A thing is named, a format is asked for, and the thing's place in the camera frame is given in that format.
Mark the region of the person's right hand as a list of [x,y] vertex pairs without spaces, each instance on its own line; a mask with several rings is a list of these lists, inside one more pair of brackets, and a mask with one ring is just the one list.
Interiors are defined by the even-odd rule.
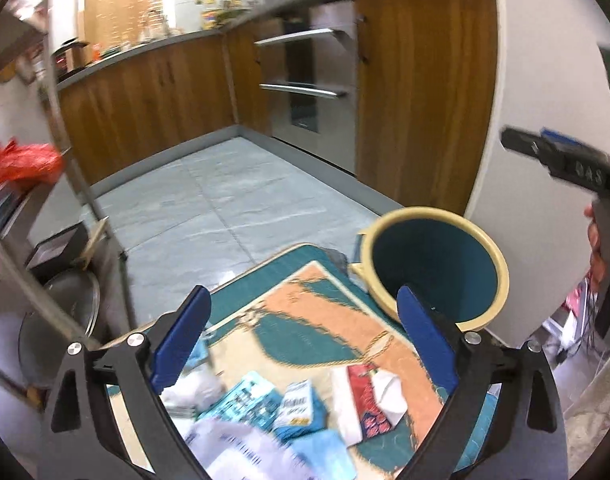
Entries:
[[601,254],[601,237],[593,206],[588,205],[584,210],[585,217],[589,220],[587,231],[588,242],[591,248],[590,255],[590,289],[597,294],[606,273],[606,263]]

